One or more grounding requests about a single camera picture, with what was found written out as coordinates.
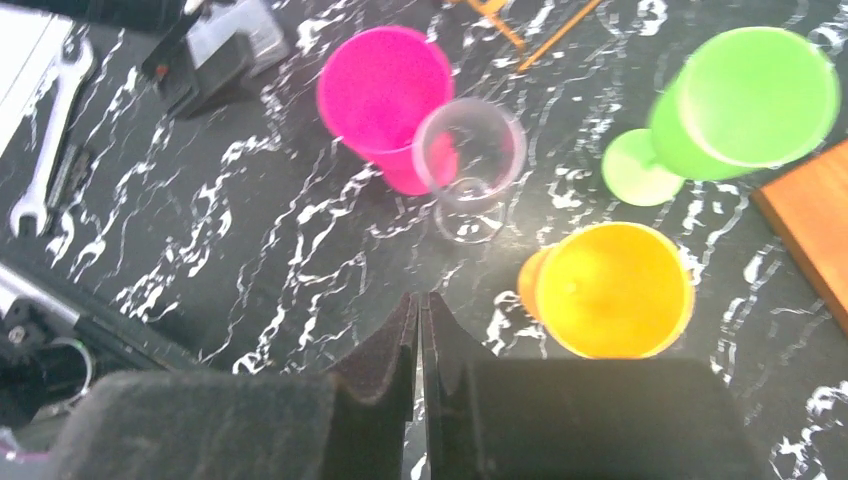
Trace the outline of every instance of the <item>plastic cup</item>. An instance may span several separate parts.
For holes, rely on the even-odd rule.
[[[619,199],[658,205],[687,178],[724,180],[807,155],[839,106],[833,64],[806,38],[772,27],[731,30],[692,54],[647,129],[610,144],[602,174]]]
[[[460,98],[434,110],[412,147],[421,181],[436,196],[433,218],[460,244],[493,239],[507,221],[507,200],[524,168],[527,139],[519,120],[499,106]],[[449,182],[446,176],[454,174]]]
[[[412,139],[422,120],[453,98],[451,65],[420,32],[380,27],[338,48],[318,79],[318,112],[327,129],[406,195],[429,192],[412,166]],[[437,172],[447,183],[456,172]]]
[[[658,231],[612,222],[537,252],[518,276],[527,311],[569,351],[645,358],[680,336],[695,289],[677,247]]]

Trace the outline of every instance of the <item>wooden stick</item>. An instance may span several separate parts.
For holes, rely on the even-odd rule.
[[[555,34],[553,34],[553,36],[549,38],[544,45],[542,45],[541,47],[539,47],[538,50],[533,52],[533,55],[530,55],[530,58],[525,60],[524,63],[522,63],[518,67],[518,73],[527,70],[527,67],[532,65],[536,60],[539,59],[539,57],[541,57],[545,54],[545,52],[550,50],[550,48],[554,46],[554,44],[558,42],[566,33],[568,33],[568,31],[571,30],[573,26],[577,25],[577,22],[583,20],[583,17],[585,17],[586,15],[589,15],[589,13],[591,13],[592,10],[594,10],[599,3],[601,3],[601,0],[590,0],[589,3],[586,4],[585,7],[583,7],[582,10],[577,12],[577,15],[571,17],[571,19],[566,22],[566,24],[563,25],[562,28],[560,28]]]
[[[503,2],[498,1],[496,3],[493,3],[493,0],[490,0],[485,5],[480,3],[479,0],[466,1],[469,5],[471,5],[471,8],[477,11],[477,13],[489,19],[489,21],[492,22],[492,25],[494,25],[498,30],[500,30],[501,34],[505,35],[506,38],[508,38],[509,41],[512,42],[513,45],[515,45],[515,47],[519,51],[519,54],[524,53],[524,40],[522,40],[521,37],[516,35],[515,32],[500,19],[497,10],[492,11],[491,6],[489,5],[499,5],[498,9],[500,9],[506,3],[505,0]]]

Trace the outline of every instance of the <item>green cup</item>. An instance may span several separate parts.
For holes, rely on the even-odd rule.
[[[807,39],[772,27],[731,30],[692,54],[648,128],[616,138],[601,172],[622,201],[658,205],[686,179],[724,180],[803,157],[839,105],[833,64]]]

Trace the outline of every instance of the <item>glass base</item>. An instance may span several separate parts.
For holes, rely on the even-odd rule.
[[[506,225],[506,203],[498,202],[492,209],[478,214],[456,213],[436,202],[433,220],[439,232],[460,245],[479,245],[495,238]]]
[[[646,128],[626,132],[610,143],[601,174],[613,195],[639,207],[671,200],[686,181],[657,164],[651,131]]]

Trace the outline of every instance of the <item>table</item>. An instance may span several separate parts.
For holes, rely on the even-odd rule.
[[[538,44],[579,2],[522,0],[505,18]],[[259,99],[169,121],[137,65],[153,45],[92,27],[103,67],[73,138],[95,171],[55,238],[2,248],[51,265],[196,352],[240,374],[315,372],[383,321],[405,291],[436,290],[500,356],[566,357],[515,295],[521,263],[581,226],[627,220],[681,248],[697,305],[663,355],[712,366],[728,385],[775,478],[848,478],[848,341],[749,194],[783,170],[692,183],[656,208],[614,200],[599,174],[605,145],[644,123],[686,56],[718,32],[784,26],[823,46],[848,78],[848,6],[835,0],[607,0],[524,75],[510,44],[466,6],[426,0],[280,1],[300,53]],[[529,166],[496,241],[460,247],[431,222],[432,199],[387,189],[318,119],[316,77],[355,32],[401,24],[427,32],[454,65],[459,96],[515,112]],[[0,159],[0,210],[29,181],[50,107],[34,104]],[[843,112],[825,146],[845,137]],[[427,478],[423,403],[405,474]]]

